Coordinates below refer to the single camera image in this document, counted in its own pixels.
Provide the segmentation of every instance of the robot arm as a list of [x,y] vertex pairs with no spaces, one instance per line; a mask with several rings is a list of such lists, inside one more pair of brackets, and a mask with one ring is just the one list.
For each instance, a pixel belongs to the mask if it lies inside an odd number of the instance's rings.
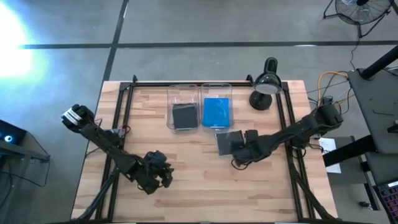
[[323,105],[313,110],[289,127],[273,134],[258,136],[257,130],[245,132],[246,143],[243,148],[232,149],[236,165],[258,162],[271,155],[279,144],[288,140],[294,147],[304,147],[314,134],[321,136],[340,127],[343,118],[333,105]]
[[167,158],[163,153],[148,152],[144,158],[129,154],[123,150],[124,130],[103,130],[94,123],[94,114],[86,106],[73,105],[62,115],[62,123],[107,153],[120,173],[131,182],[136,180],[147,194],[154,193],[160,187],[160,182],[156,179],[158,176],[164,187],[170,186],[174,169],[166,163]]

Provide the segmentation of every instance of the white paper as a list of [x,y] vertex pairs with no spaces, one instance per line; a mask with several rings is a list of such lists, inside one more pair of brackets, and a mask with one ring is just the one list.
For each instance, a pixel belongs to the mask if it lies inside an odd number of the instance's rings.
[[[323,147],[324,150],[323,155],[336,149],[336,143],[334,139],[320,138],[319,145]],[[340,164],[328,166],[326,167],[326,171],[329,173],[340,174],[341,173]]]

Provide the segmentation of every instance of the concrete floor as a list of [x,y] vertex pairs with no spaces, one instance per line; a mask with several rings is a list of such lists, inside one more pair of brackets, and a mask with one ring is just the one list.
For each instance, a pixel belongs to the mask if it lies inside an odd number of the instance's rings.
[[[109,49],[16,50],[17,44],[110,44],[122,0],[0,1],[0,119],[30,131],[51,154],[49,180],[38,188],[24,182],[10,223],[48,223],[70,218],[87,141],[67,130],[60,115],[75,103],[95,111]],[[322,20],[328,0],[135,0],[127,7],[120,43],[355,41],[356,28],[338,18]],[[398,40],[397,14],[391,12],[359,46],[356,67],[367,67]],[[267,57],[279,61],[284,80],[305,80],[317,88],[319,74],[351,70],[353,45],[323,47],[225,47],[118,49],[110,80],[242,80],[260,74]],[[340,77],[334,83],[341,82]],[[347,83],[331,87],[337,97]],[[309,94],[316,98],[316,93]],[[368,134],[358,103],[341,128],[328,136]],[[40,182],[44,172],[30,170]],[[339,217],[387,223],[384,212],[356,206],[366,200],[360,185],[333,185]]]

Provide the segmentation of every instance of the desk lamp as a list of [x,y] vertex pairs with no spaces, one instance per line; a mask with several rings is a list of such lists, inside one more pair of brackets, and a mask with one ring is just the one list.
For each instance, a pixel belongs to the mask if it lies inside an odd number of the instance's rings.
[[278,61],[274,57],[266,60],[263,74],[259,75],[253,83],[254,92],[250,95],[250,105],[256,110],[266,110],[272,103],[271,94],[282,90],[282,82],[276,75]]

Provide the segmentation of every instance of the wooden table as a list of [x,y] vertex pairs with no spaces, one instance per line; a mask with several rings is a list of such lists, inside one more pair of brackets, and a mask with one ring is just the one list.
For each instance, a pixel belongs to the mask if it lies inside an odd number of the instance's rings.
[[[309,114],[304,82],[288,81],[296,120]],[[104,82],[96,118],[103,118],[102,128],[113,121],[120,82]],[[276,100],[269,110],[256,111],[249,104],[252,88],[233,88],[235,125],[233,130],[256,129],[260,134],[280,130]],[[289,118],[284,104],[285,117]],[[246,170],[231,167],[231,156],[220,157],[214,134],[199,131],[178,135],[166,127],[166,88],[135,88],[126,136],[125,150],[144,156],[147,151],[166,154],[175,169],[168,189],[146,195],[121,176],[116,199],[115,222],[276,222],[297,221],[284,145],[261,162]],[[90,144],[88,151],[96,148]],[[330,214],[336,208],[318,149],[307,149],[304,157],[312,192]],[[96,151],[84,163],[72,217],[78,217],[98,193],[105,153]],[[305,208],[303,194],[300,196]]]

